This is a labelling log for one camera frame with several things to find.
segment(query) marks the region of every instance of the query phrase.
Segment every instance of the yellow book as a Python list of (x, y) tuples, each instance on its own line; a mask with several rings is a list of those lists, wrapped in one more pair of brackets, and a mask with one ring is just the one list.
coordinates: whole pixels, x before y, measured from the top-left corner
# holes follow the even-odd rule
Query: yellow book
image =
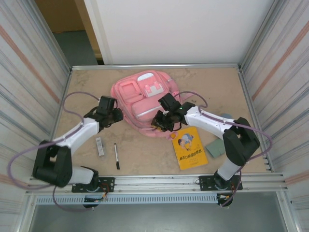
[(188, 127), (178, 131), (178, 136), (172, 142), (180, 170), (208, 163), (196, 127)]

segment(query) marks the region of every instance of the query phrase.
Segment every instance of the wooden table surface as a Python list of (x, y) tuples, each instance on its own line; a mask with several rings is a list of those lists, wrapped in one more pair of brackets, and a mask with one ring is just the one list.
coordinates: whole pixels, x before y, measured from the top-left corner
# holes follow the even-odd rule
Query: wooden table surface
[[(116, 81), (126, 76), (142, 72), (132, 70), (80, 70), (72, 74), (68, 93), (87, 91), (98, 98), (110, 95)], [(252, 125), (250, 113), (235, 68), (199, 68), (199, 69), (159, 69), (168, 73), (178, 84), (181, 91), (193, 90), (201, 94), (208, 102), (207, 111), (220, 115), (231, 114), (234, 119), (244, 117)], [(190, 97), (196, 105), (202, 101)], [(69, 97), (66, 107), (82, 115), (97, 106), (93, 98), (76, 94)], [(57, 136), (70, 130), (79, 122), (76, 116), (62, 112), (57, 129)], [(198, 129), (203, 145), (216, 139), (213, 134)], [(107, 154), (99, 158), (95, 138), (101, 137)], [(117, 143), (120, 170), (116, 169), (113, 144)], [(165, 138), (149, 138), (131, 128), (124, 120), (102, 130), (85, 142), (73, 155), (73, 165), (87, 166), (99, 171), (100, 175), (152, 175), (152, 174), (212, 174), (226, 159), (226, 155), (213, 158), (206, 152), (208, 164), (181, 171), (171, 141)], [(262, 158), (252, 160), (243, 172), (265, 172)]]

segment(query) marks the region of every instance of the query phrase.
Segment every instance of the white panel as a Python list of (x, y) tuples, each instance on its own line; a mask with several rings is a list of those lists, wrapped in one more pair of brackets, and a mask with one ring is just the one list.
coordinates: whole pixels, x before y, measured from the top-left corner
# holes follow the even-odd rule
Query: white panel
[(106, 64), (240, 62), (273, 0), (85, 0)]

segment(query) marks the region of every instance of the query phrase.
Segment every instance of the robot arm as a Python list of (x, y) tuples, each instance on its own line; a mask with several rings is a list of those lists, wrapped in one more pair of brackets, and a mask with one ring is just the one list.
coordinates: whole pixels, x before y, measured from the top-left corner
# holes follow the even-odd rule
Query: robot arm
[(198, 107), (190, 102), (181, 105), (171, 94), (159, 99), (159, 103), (165, 112), (157, 112), (152, 120), (153, 127), (162, 131), (173, 131), (174, 124), (180, 122), (209, 131), (224, 141), (228, 159), (214, 174), (214, 184), (218, 189), (225, 189), (230, 184), (229, 181), (233, 175), (246, 164), (260, 146), (260, 142), (252, 130), (226, 124), (226, 122), (230, 122), (250, 126), (244, 118), (240, 117), (238, 120), (234, 120), (203, 110), (200, 112)]
[(83, 122), (61, 137), (54, 139), (54, 141), (61, 142), (39, 149), (32, 175), (58, 187), (79, 183), (87, 185), (89, 190), (95, 190), (98, 187), (98, 172), (86, 167), (73, 167), (71, 157), (93, 135), (123, 119), (121, 110), (114, 108), (115, 102), (114, 98), (102, 96), (98, 107), (87, 113)]

